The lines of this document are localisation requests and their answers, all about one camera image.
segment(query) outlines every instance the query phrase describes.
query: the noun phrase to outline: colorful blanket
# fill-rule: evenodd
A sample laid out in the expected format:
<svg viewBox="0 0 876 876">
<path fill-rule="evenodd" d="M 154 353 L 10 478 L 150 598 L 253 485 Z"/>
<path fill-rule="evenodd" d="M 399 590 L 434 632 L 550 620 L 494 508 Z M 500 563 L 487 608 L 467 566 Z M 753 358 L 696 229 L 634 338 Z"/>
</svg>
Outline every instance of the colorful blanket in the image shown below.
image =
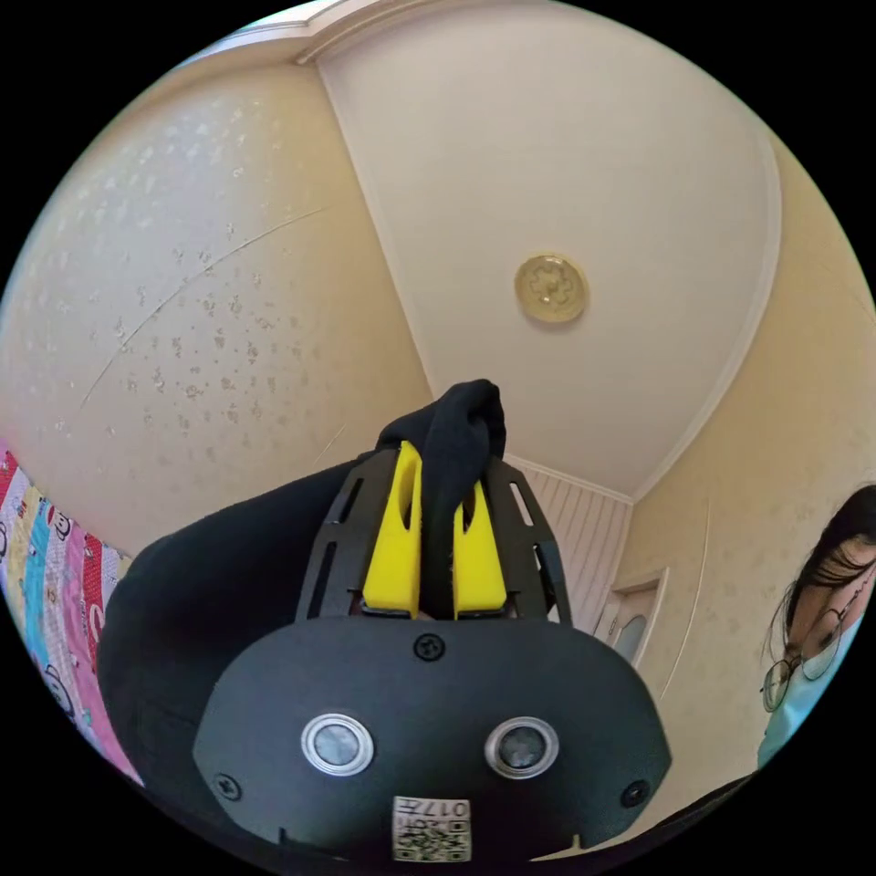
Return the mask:
<svg viewBox="0 0 876 876">
<path fill-rule="evenodd" d="M 0 587 L 48 689 L 79 732 L 140 779 L 112 732 L 95 672 L 103 611 L 130 559 L 55 508 L 0 443 Z"/>
</svg>

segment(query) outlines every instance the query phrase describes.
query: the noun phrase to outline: wall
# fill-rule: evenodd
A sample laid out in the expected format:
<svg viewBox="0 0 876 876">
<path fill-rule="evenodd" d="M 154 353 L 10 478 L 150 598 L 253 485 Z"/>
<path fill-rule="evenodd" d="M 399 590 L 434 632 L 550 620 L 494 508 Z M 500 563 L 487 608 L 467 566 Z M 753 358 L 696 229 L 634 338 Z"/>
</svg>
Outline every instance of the wall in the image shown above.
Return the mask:
<svg viewBox="0 0 876 876">
<path fill-rule="evenodd" d="M 674 764 L 637 832 L 755 768 L 772 613 L 836 507 L 876 478 L 871 296 L 815 184 L 774 146 L 784 227 L 766 313 L 714 416 L 635 506 L 620 562 L 624 579 L 671 568 L 640 671 Z"/>
<path fill-rule="evenodd" d="M 507 461 L 526 476 L 553 529 L 575 626 L 593 632 L 614 582 L 632 506 L 514 458 Z"/>
<path fill-rule="evenodd" d="M 317 71 L 211 78 L 110 125 L 19 259 L 0 368 L 21 465 L 129 552 L 430 401 Z"/>
</svg>

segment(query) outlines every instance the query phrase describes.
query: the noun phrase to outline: face mask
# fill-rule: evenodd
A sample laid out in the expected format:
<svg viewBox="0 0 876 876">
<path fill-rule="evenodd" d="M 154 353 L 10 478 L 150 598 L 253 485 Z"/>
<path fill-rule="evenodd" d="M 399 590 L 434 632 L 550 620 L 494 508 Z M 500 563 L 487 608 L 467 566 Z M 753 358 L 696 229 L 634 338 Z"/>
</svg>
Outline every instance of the face mask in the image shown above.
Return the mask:
<svg viewBox="0 0 876 876">
<path fill-rule="evenodd" d="M 791 674 L 790 680 L 787 683 L 787 690 L 785 691 L 785 699 L 779 704 L 778 709 L 769 716 L 764 741 L 757 749 L 758 769 L 762 769 L 769 762 L 776 751 L 797 732 L 797 728 L 806 720 L 812 709 L 815 708 L 815 704 L 819 701 L 825 688 L 833 680 L 833 676 L 845 659 L 862 619 L 863 615 L 842 633 L 836 656 L 833 658 L 830 667 L 820 678 L 811 682 L 803 674 L 802 666 L 798 666 Z"/>
</svg>

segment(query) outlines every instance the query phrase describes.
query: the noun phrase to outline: ceiling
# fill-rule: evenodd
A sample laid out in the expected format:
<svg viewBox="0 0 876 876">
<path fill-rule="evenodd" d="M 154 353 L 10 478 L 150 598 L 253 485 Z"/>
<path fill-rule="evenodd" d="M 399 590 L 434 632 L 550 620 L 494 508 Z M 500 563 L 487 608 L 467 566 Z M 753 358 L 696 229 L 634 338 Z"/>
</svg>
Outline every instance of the ceiling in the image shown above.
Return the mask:
<svg viewBox="0 0 876 876">
<path fill-rule="evenodd" d="M 638 498 L 695 437 L 766 305 L 766 129 L 702 70 L 572 6 L 467 4 L 319 61 L 432 389 L 487 377 L 508 450 Z M 559 252 L 583 318 L 542 328 L 516 269 Z"/>
</svg>

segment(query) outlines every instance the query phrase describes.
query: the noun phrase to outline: doorway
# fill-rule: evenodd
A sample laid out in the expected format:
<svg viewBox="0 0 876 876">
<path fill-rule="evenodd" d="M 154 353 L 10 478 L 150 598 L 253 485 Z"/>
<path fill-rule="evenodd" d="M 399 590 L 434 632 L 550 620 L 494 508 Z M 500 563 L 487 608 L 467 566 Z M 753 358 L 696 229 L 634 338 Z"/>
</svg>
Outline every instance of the doorway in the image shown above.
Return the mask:
<svg viewBox="0 0 876 876">
<path fill-rule="evenodd" d="M 638 666 L 660 609 L 669 569 L 616 584 L 609 591 L 593 635 Z"/>
</svg>

